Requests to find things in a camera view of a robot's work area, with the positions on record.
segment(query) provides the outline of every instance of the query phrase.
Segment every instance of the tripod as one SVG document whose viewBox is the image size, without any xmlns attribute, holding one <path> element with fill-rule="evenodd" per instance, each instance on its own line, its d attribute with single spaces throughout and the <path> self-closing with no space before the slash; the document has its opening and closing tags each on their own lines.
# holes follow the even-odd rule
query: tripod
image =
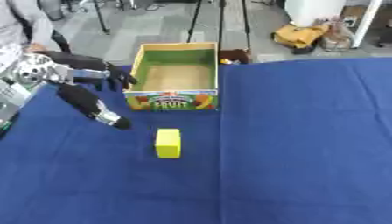
<svg viewBox="0 0 392 224">
<path fill-rule="evenodd" d="M 196 25 L 196 21 L 198 20 L 198 16 L 200 14 L 200 7 L 201 7 L 202 0 L 198 0 L 196 5 L 196 10 L 194 12 L 191 28 L 188 31 L 188 40 L 186 43 L 191 42 L 191 38 L 194 32 L 194 27 Z M 242 3 L 242 14 L 243 14 L 243 22 L 245 25 L 245 33 L 247 36 L 247 48 L 250 50 L 250 26 L 248 21 L 248 12 L 247 12 L 247 4 L 246 0 L 241 0 Z M 226 0 L 219 1 L 220 7 L 220 21 L 219 21 L 219 37 L 218 37 L 218 59 L 221 59 L 221 51 L 222 51 L 222 38 L 223 38 L 223 20 L 225 18 L 225 7 L 227 5 Z"/>
</svg>

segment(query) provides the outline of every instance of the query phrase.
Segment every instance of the box label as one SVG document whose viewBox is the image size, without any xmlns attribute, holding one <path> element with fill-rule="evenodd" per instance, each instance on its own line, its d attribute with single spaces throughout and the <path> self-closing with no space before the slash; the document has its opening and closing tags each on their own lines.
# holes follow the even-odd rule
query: box label
<svg viewBox="0 0 392 224">
<path fill-rule="evenodd" d="M 216 109 L 217 91 L 125 93 L 133 109 Z"/>
</svg>

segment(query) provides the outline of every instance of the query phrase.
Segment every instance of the blue table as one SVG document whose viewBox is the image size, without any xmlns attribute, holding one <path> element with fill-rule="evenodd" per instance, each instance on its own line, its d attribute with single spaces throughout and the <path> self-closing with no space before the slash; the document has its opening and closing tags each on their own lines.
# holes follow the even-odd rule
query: blue table
<svg viewBox="0 0 392 224">
<path fill-rule="evenodd" d="M 392 222 L 392 59 L 225 66 L 221 111 L 90 121 L 44 88 L 0 142 L 0 223 Z M 156 128 L 180 128 L 158 159 Z"/>
</svg>

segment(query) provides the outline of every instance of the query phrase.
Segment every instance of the gray floor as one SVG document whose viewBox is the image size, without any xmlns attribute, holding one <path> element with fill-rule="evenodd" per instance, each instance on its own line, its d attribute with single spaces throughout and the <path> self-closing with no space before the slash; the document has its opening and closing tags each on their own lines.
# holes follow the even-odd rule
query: gray floor
<svg viewBox="0 0 392 224">
<path fill-rule="evenodd" d="M 240 2 L 227 0 L 223 48 L 246 47 Z M 194 3 L 170 3 L 158 10 L 139 6 L 138 10 L 122 11 L 116 9 L 115 3 L 108 2 L 101 8 L 111 35 L 102 33 L 92 5 L 87 6 L 90 9 L 87 13 L 66 13 L 66 18 L 55 25 L 70 41 L 75 53 L 101 57 L 118 65 L 132 63 L 142 43 L 186 41 Z M 392 56 L 392 48 L 380 49 L 369 44 L 375 41 L 372 35 L 368 35 L 360 49 L 350 52 L 325 52 L 318 48 L 310 55 L 293 56 L 289 49 L 270 40 L 271 32 L 289 22 L 282 9 L 248 0 L 248 14 L 252 56 L 256 62 Z M 216 41 L 218 16 L 217 0 L 203 3 L 193 41 Z"/>
</svg>

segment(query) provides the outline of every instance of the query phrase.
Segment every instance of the bag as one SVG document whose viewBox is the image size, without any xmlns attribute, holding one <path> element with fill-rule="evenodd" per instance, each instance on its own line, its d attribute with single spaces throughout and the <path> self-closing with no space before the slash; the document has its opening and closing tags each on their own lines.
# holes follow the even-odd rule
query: bag
<svg viewBox="0 0 392 224">
<path fill-rule="evenodd" d="M 284 46 L 292 47 L 295 54 L 309 53 L 317 45 L 318 40 L 329 30 L 328 24 L 319 24 L 311 27 L 296 27 L 287 24 L 272 33 L 272 39 Z"/>
</svg>

